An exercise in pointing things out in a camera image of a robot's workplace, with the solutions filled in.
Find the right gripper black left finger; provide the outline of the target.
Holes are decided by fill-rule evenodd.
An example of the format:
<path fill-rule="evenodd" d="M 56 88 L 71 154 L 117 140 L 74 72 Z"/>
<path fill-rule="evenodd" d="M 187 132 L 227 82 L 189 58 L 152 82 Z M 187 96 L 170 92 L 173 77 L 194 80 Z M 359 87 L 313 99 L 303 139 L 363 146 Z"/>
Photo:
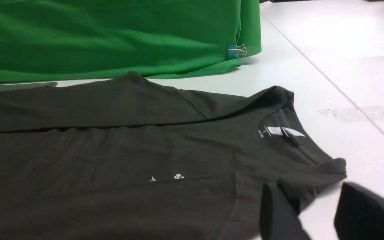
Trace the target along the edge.
<path fill-rule="evenodd" d="M 309 240 L 295 207 L 276 183 L 263 186 L 259 229 L 263 240 Z"/>

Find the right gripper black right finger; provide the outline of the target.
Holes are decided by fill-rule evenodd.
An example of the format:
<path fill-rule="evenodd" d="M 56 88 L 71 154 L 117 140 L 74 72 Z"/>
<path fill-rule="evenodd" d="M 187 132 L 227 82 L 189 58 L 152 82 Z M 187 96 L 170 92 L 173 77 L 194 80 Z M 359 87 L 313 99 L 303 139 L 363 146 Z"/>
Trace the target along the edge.
<path fill-rule="evenodd" d="M 359 184 L 343 183 L 334 225 L 340 240 L 384 240 L 384 198 Z"/>

